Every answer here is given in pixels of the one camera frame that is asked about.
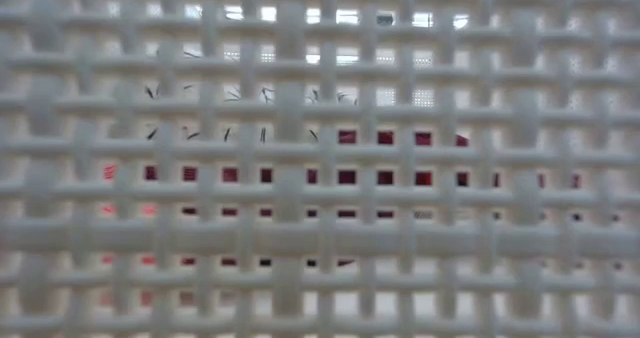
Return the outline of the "maroon and pink sock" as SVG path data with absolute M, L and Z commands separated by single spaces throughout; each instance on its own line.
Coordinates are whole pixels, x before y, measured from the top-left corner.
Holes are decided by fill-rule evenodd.
M 355 144 L 356 143 L 357 134 L 354 130 L 340 130 L 338 132 L 338 142 L 340 144 Z M 378 143 L 381 145 L 391 145 L 394 142 L 394 133 L 391 131 L 379 131 L 378 132 Z M 431 146 L 432 145 L 432 134 L 429 132 L 417 132 L 415 134 L 415 144 L 418 146 Z M 469 139 L 463 137 L 461 135 L 456 136 L 456 145 L 458 147 L 466 147 L 469 145 Z M 115 176 L 116 167 L 114 165 L 109 165 L 104 170 L 104 178 L 112 179 Z M 223 171 L 223 181 L 226 183 L 235 183 L 237 181 L 237 169 L 236 168 L 224 168 Z M 183 178 L 185 181 L 195 181 L 197 178 L 197 169 L 194 167 L 186 167 L 183 169 Z M 147 181 L 156 180 L 156 168 L 154 166 L 147 166 L 144 170 L 144 179 Z M 469 174 L 466 172 L 461 172 L 457 174 L 457 185 L 459 187 L 466 187 L 468 185 Z M 271 168 L 262 168 L 260 170 L 260 181 L 262 183 L 271 183 L 272 182 L 272 169 Z M 314 169 L 309 169 L 307 171 L 307 181 L 309 184 L 317 183 L 317 171 Z M 337 174 L 337 182 L 339 185 L 354 185 L 357 182 L 357 173 L 354 170 L 339 170 Z M 390 170 L 382 170 L 377 172 L 377 183 L 379 185 L 392 185 L 394 183 L 394 173 Z M 431 186 L 432 185 L 432 173 L 430 171 L 418 171 L 415 174 L 414 183 L 417 186 Z M 493 185 L 498 187 L 500 183 L 500 178 L 498 174 L 494 175 Z M 572 188 L 579 188 L 581 185 L 581 178 L 579 175 L 575 174 L 573 176 L 573 183 L 571 185 Z M 155 207 L 152 205 L 145 206 L 143 209 L 144 213 L 154 213 Z M 182 212 L 185 215 L 196 215 L 197 209 L 194 207 L 184 207 Z M 237 214 L 237 210 L 235 208 L 224 208 L 222 210 L 222 214 L 226 216 L 235 216 Z M 260 211 L 260 215 L 262 217 L 270 217 L 271 209 L 265 208 Z M 353 218 L 355 216 L 355 212 L 353 210 L 339 210 L 338 217 L 339 218 Z M 380 211 L 378 213 L 379 218 L 392 218 L 394 213 L 391 211 Z M 111 264 L 113 261 L 112 255 L 105 255 L 102 257 L 101 262 L 104 264 Z M 152 255 L 143 255 L 140 258 L 140 261 L 143 265 L 153 265 L 155 264 L 155 258 Z M 344 266 L 352 263 L 352 260 L 342 259 L 338 261 L 339 266 Z M 196 258 L 192 256 L 184 256 L 181 259 L 182 266 L 194 266 L 196 264 Z M 221 261 L 222 266 L 235 267 L 237 265 L 236 260 L 231 257 L 224 257 Z M 261 258 L 259 261 L 260 266 L 270 267 L 271 260 L 268 258 Z

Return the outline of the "white plastic laundry basket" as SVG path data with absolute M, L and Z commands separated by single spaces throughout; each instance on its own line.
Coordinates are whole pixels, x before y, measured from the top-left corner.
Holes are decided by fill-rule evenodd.
M 0 0 L 0 338 L 640 338 L 640 0 Z

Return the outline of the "white leaf-print garment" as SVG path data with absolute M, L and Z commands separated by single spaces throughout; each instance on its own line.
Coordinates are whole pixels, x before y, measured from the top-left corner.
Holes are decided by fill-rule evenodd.
M 199 54 L 195 54 L 195 53 L 191 53 L 191 52 L 187 52 L 184 51 L 183 52 L 183 56 L 185 58 L 194 58 L 194 59 L 199 59 L 201 58 L 201 55 Z M 190 84 L 185 84 L 182 88 L 182 92 L 183 93 L 193 93 L 195 91 L 195 89 L 198 87 L 197 84 L 195 83 L 190 83 Z M 145 85 L 144 86 L 144 95 L 146 98 L 149 98 L 151 100 L 158 100 L 161 96 L 160 94 L 160 85 L 157 84 L 156 87 L 154 89 L 152 89 L 149 85 Z M 336 91 L 334 94 L 334 99 L 333 102 L 334 103 L 345 103 L 346 102 L 346 97 L 347 95 L 343 92 L 340 91 Z M 238 84 L 230 86 L 228 88 L 224 88 L 223 89 L 223 94 L 222 94 L 222 102 L 223 103 L 235 103 L 238 102 L 240 100 L 243 99 L 243 95 L 241 94 L 241 89 L 239 87 Z M 303 95 L 303 99 L 304 102 L 307 105 L 314 105 L 314 104 L 318 104 L 321 102 L 321 94 L 319 91 L 318 87 L 314 87 L 314 86 L 310 86 L 310 85 L 306 85 L 305 86 L 305 91 L 304 91 L 304 95 Z M 256 97 L 256 100 L 259 101 L 262 104 L 273 104 L 275 101 L 275 89 L 272 86 L 265 86 L 263 85 L 259 90 L 258 90 L 258 94 Z M 152 124 L 145 124 L 144 125 L 144 130 L 145 133 L 143 134 L 143 137 L 146 140 L 152 140 L 155 138 L 158 128 L 156 126 L 153 126 Z M 187 140 L 192 139 L 192 138 L 196 138 L 200 135 L 199 132 L 189 132 L 189 128 L 187 126 L 183 126 L 181 128 L 182 130 L 182 134 L 183 137 L 186 138 Z M 224 141 L 228 141 L 229 137 L 232 133 L 232 127 L 228 126 L 227 128 L 223 129 L 224 134 L 223 134 L 223 140 Z M 308 130 L 308 134 L 311 138 L 312 142 L 317 142 L 319 140 L 318 138 L 318 132 L 314 129 L 309 129 Z M 337 131 L 337 135 L 338 135 L 338 143 L 339 144 L 355 144 L 357 142 L 357 133 L 355 130 L 344 130 L 344 129 L 339 129 Z M 259 141 L 261 143 L 265 143 L 267 141 L 267 126 L 262 126 L 260 128 L 260 134 L 259 134 Z

